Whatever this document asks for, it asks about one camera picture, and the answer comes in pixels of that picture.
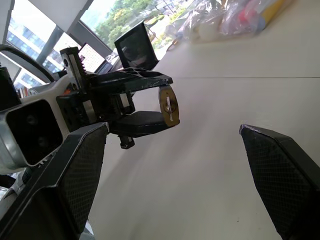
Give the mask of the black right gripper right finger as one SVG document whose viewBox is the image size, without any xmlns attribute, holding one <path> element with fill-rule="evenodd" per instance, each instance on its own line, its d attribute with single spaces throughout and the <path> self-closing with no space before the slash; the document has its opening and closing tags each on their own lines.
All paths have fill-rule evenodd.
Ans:
<svg viewBox="0 0 320 240">
<path fill-rule="evenodd" d="M 283 240 L 320 238 L 320 168 L 289 136 L 241 125 L 255 188 Z"/>
</svg>

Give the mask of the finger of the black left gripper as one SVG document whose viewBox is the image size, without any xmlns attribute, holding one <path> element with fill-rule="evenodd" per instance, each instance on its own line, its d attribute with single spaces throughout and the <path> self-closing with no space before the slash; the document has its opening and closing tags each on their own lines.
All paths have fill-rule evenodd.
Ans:
<svg viewBox="0 0 320 240">
<path fill-rule="evenodd" d="M 153 135 L 171 128 L 165 123 L 161 112 L 137 111 L 109 124 L 109 132 L 118 135 L 120 147 L 129 149 L 135 138 Z"/>
<path fill-rule="evenodd" d="M 92 90 L 104 91 L 142 91 L 169 86 L 173 83 L 170 76 L 135 67 L 92 75 L 88 78 L 88 81 Z"/>
</svg>

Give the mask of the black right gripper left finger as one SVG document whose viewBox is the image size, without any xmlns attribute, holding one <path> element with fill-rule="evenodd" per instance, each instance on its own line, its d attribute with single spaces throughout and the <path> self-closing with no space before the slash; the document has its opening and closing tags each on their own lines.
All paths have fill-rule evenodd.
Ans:
<svg viewBox="0 0 320 240">
<path fill-rule="evenodd" d="M 0 220 L 2 240 L 78 240 L 98 188 L 107 123 L 70 133 Z"/>
</svg>

